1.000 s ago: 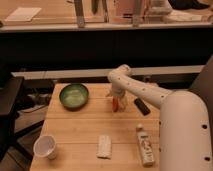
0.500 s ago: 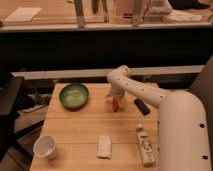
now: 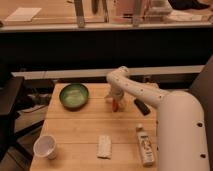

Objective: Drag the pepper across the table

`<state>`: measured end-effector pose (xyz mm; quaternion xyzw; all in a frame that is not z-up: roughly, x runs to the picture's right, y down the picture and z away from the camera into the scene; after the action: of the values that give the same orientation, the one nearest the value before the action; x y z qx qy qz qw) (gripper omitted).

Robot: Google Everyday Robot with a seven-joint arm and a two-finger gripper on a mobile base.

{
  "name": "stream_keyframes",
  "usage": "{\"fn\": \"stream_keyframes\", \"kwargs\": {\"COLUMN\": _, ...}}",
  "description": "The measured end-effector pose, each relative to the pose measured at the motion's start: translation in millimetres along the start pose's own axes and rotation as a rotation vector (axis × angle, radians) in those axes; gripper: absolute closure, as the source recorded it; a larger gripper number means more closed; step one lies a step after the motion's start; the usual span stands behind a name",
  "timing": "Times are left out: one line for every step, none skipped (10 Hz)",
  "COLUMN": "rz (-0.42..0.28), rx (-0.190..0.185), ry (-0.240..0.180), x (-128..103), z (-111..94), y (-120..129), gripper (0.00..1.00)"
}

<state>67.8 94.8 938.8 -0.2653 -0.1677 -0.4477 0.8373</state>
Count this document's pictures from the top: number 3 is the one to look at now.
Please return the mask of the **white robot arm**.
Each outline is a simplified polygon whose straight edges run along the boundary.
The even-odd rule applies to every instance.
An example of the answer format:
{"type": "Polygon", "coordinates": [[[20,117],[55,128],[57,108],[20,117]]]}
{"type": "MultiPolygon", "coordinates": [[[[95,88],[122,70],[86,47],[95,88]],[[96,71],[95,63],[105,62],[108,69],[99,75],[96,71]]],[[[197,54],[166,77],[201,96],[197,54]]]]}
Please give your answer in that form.
{"type": "Polygon", "coordinates": [[[210,171],[204,109],[186,91],[168,91],[129,78],[121,66],[106,75],[109,95],[116,101],[124,93],[152,106],[157,113],[157,171],[210,171]]]}

